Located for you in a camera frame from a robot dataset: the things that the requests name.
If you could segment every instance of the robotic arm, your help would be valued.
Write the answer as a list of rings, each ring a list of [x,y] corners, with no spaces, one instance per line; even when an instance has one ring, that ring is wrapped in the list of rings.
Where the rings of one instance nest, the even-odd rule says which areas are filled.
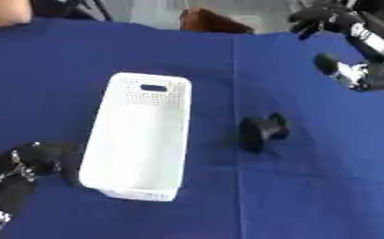
[[[61,173],[72,183],[67,158],[78,155],[79,148],[67,144],[30,143],[0,155],[0,231],[24,207],[35,191],[37,180]]]
[[[384,90],[384,22],[362,12],[336,5],[305,8],[290,17],[296,22],[292,32],[306,40],[318,31],[346,36],[368,61],[348,65],[328,54],[319,54],[315,64],[319,70],[354,91]]]

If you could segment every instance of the floor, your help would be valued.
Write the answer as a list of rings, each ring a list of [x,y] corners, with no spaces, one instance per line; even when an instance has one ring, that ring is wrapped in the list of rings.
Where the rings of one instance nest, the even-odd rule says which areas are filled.
[[[117,21],[178,29],[178,16],[186,7],[206,7],[243,22],[257,33],[287,31],[286,23],[300,0],[103,0]]]

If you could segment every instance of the black dumbbell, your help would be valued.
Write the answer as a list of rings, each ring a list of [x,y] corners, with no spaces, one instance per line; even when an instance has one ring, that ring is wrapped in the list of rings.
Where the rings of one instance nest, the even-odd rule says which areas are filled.
[[[270,139],[284,140],[289,135],[286,120],[275,113],[269,119],[259,117],[244,118],[239,125],[239,143],[253,153],[263,151],[264,143]]]

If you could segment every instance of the red object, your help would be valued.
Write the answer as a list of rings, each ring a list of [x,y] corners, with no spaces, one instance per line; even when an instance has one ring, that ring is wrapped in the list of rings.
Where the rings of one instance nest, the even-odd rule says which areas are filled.
[[[254,33],[251,27],[204,8],[185,9],[180,19],[181,30],[227,34]]]

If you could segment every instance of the blue table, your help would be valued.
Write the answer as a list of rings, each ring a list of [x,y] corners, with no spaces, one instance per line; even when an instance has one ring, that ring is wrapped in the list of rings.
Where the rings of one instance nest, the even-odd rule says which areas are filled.
[[[384,238],[384,92],[347,91],[312,57],[360,59],[336,36],[198,35],[92,21],[0,29],[0,152],[88,139],[108,79],[130,71],[192,81],[186,175],[172,203],[128,202],[41,182],[0,238]],[[279,112],[285,142],[250,155],[248,115]]]

